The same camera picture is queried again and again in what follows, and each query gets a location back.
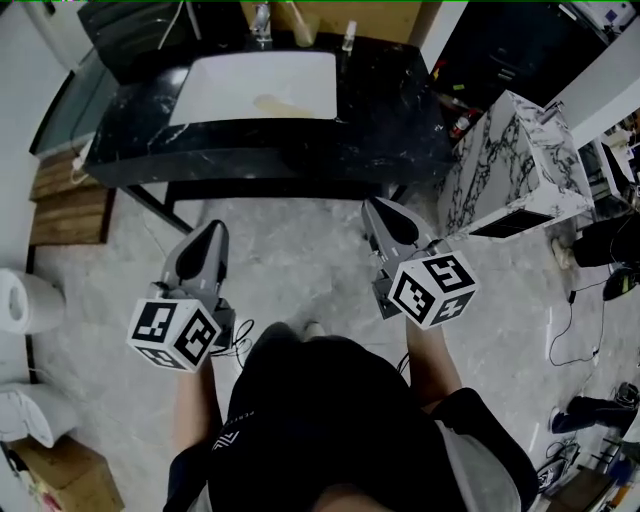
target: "black marble countertop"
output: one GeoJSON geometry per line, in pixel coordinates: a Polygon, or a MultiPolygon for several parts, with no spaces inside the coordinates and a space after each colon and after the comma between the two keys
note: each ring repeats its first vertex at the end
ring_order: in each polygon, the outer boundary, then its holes
{"type": "Polygon", "coordinates": [[[341,36],[318,34],[314,47],[304,50],[283,33],[274,34],[272,48],[336,55],[334,120],[249,119],[168,126],[195,59],[248,51],[202,46],[185,52],[183,64],[119,88],[85,168],[107,186],[216,178],[404,185],[439,181],[451,168],[453,156],[419,50],[357,37],[348,55],[341,44],[341,36]]]}

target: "white sink basin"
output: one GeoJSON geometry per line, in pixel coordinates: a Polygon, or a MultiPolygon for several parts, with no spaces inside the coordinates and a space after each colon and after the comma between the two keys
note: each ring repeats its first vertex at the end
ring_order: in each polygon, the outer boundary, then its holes
{"type": "Polygon", "coordinates": [[[228,119],[336,116],[335,55],[252,52],[195,61],[169,126],[228,119]]]}

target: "white marble cabinet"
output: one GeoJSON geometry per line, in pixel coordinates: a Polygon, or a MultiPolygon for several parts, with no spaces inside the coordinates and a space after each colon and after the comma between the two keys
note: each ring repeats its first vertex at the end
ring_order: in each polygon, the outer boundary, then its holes
{"type": "Polygon", "coordinates": [[[506,91],[454,148],[438,197],[441,236],[506,239],[593,208],[587,177],[560,116],[506,91]]]}

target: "cardboard box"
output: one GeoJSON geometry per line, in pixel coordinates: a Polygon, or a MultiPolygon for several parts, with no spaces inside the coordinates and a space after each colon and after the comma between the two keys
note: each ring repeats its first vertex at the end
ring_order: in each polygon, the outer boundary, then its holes
{"type": "Polygon", "coordinates": [[[53,498],[63,512],[124,508],[107,460],[70,437],[62,437],[53,448],[31,438],[11,443],[10,448],[29,468],[41,498],[53,498]]]}

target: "bathroom floor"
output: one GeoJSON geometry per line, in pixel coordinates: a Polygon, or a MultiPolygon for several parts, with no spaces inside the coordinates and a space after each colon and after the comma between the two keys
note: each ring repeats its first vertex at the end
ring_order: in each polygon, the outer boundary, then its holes
{"type": "MultiPolygon", "coordinates": [[[[420,206],[419,198],[413,201],[420,206]]],[[[394,365],[405,353],[404,320],[382,321],[370,290],[375,260],[362,238],[360,204],[308,199],[227,199],[178,204],[191,223],[214,218],[230,231],[228,279],[222,294],[240,321],[253,318],[254,340],[276,320],[306,319],[348,336],[394,365]]],[[[109,243],[100,247],[38,249],[36,274],[61,287],[66,321],[34,337],[39,377],[76,405],[79,441],[105,455],[127,505],[160,510],[171,461],[170,429],[176,374],[152,367],[125,345],[133,306],[157,280],[182,236],[118,193],[109,243]]],[[[511,242],[456,242],[482,288],[465,315],[445,327],[463,382],[539,466],[551,442],[551,408],[576,393],[609,397],[637,375],[640,294],[608,303],[598,365],[553,367],[548,341],[568,322],[568,290],[602,281],[606,268],[561,273],[545,232],[511,242]]],[[[579,292],[573,326],[554,348],[554,360],[588,357],[600,335],[601,287],[579,292]]],[[[223,417],[239,368],[214,361],[223,417]]],[[[597,452],[603,429],[578,436],[597,452]]]]}

